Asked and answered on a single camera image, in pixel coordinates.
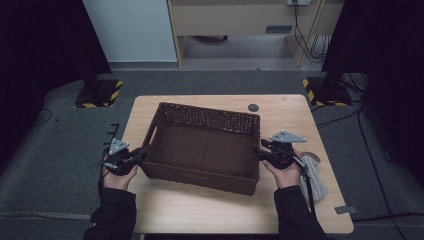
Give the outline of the brown woven basket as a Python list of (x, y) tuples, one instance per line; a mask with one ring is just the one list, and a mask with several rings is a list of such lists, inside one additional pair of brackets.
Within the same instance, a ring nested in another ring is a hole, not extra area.
[(149, 178), (251, 196), (259, 181), (260, 117), (161, 102), (142, 147)]

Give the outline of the black yellow striped stand base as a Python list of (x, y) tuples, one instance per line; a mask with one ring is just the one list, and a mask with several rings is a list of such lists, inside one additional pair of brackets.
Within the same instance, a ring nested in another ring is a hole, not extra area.
[(347, 89), (325, 77), (307, 77), (302, 80), (307, 97), (313, 106), (349, 106), (352, 98)]
[(74, 104), (77, 108), (110, 107), (118, 97), (123, 82), (117, 79), (85, 83)]

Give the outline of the black curtain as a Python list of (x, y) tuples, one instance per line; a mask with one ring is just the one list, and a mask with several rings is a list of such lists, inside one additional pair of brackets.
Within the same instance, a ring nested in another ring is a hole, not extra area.
[(72, 37), (96, 74), (110, 67), (83, 0), (0, 0), (0, 168), (52, 89), (80, 80)]
[(322, 70), (366, 75), (389, 159), (424, 188), (424, 0), (345, 0)]

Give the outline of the person's left hand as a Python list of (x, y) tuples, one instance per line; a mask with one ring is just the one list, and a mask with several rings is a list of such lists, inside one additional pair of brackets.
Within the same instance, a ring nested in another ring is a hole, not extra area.
[(119, 176), (103, 168), (103, 186), (105, 188), (127, 191), (131, 180), (137, 175), (138, 166), (134, 166), (127, 175)]

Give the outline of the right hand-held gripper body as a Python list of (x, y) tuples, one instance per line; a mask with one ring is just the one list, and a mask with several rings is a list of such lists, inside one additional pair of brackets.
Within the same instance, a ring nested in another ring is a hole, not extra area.
[(288, 168), (292, 163), (295, 163), (300, 168), (305, 168), (306, 165), (294, 152), (293, 143), (304, 143), (304, 137), (297, 136), (286, 130), (282, 130), (269, 137), (272, 144), (271, 147), (271, 164), (275, 168)]

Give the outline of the grey cabinet label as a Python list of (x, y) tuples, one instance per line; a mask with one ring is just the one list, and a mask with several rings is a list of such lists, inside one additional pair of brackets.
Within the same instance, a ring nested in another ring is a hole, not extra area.
[(267, 25), (265, 32), (267, 34), (290, 34), (292, 25)]

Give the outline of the beige wooden cabinet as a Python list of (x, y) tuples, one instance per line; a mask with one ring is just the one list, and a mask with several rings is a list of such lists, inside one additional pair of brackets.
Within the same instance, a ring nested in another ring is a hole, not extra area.
[(333, 34), (345, 0), (167, 0), (177, 60), (189, 36), (268, 35), (267, 25), (292, 25), (286, 36), (303, 64), (316, 36)]

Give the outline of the person's right hand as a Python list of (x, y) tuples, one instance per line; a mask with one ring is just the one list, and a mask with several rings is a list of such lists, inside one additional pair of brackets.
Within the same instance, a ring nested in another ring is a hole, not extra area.
[(279, 189), (300, 184), (300, 169), (295, 163), (292, 163), (286, 169), (277, 169), (266, 160), (263, 160), (262, 163), (265, 168), (274, 176), (276, 185)]

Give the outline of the grey striped cloth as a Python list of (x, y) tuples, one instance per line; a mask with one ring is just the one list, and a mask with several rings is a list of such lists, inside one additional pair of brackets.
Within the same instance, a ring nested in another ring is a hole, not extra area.
[(319, 202), (327, 195), (327, 189), (322, 183), (318, 174), (318, 166), (321, 160), (316, 154), (312, 152), (302, 152), (301, 160), (307, 165), (308, 168), (308, 176), (310, 177), (313, 201)]

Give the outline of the white panel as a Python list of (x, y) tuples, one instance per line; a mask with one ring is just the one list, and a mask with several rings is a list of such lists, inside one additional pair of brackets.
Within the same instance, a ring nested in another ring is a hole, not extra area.
[(83, 0), (109, 62), (176, 62), (167, 0)]

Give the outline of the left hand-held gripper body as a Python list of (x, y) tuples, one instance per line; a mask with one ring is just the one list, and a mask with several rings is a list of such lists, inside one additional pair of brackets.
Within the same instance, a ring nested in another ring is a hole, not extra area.
[(127, 175), (137, 165), (128, 147), (127, 142), (113, 138), (103, 150), (102, 165), (115, 175)]

